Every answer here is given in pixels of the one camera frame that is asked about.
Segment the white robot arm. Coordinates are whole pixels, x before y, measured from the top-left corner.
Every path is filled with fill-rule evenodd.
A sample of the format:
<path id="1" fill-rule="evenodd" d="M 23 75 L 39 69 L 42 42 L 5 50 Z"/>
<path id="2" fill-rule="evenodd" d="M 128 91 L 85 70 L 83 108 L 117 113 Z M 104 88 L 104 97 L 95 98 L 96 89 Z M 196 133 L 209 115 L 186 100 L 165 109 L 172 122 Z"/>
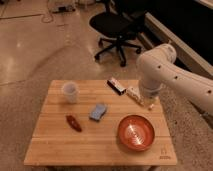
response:
<path id="1" fill-rule="evenodd" d="M 177 67 L 174 64 L 176 56 L 171 44 L 161 44 L 138 57 L 140 95 L 154 98 L 161 90 L 161 84 L 165 84 L 213 114 L 213 80 Z"/>

